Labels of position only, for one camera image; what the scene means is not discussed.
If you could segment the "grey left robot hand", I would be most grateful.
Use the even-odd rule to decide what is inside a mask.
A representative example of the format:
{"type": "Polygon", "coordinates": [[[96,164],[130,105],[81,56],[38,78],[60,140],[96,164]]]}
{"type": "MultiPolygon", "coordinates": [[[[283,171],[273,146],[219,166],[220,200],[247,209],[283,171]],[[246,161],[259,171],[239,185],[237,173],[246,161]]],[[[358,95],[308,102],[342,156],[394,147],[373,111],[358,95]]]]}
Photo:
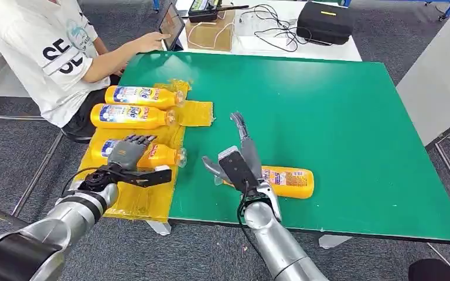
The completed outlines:
{"type": "Polygon", "coordinates": [[[130,172],[136,171],[138,161],[156,138],[155,135],[127,136],[113,147],[107,163],[109,165],[117,164],[120,168],[130,172]]]}

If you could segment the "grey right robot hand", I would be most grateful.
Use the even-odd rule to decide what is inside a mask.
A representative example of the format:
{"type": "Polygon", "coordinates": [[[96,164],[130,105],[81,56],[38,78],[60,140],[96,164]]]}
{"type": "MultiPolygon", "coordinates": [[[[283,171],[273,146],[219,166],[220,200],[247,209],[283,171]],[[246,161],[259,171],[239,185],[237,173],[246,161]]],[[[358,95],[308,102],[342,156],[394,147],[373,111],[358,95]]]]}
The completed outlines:
{"type": "MultiPolygon", "coordinates": [[[[261,160],[258,155],[255,142],[248,133],[244,118],[239,112],[233,112],[230,114],[230,119],[234,121],[238,129],[241,142],[241,154],[248,164],[249,168],[251,169],[253,175],[255,175],[255,177],[259,179],[260,177],[262,177],[261,160]]],[[[202,161],[205,168],[210,173],[212,173],[215,178],[220,178],[228,184],[232,183],[232,181],[228,178],[223,169],[217,163],[210,160],[207,156],[203,156],[202,161]]]]}

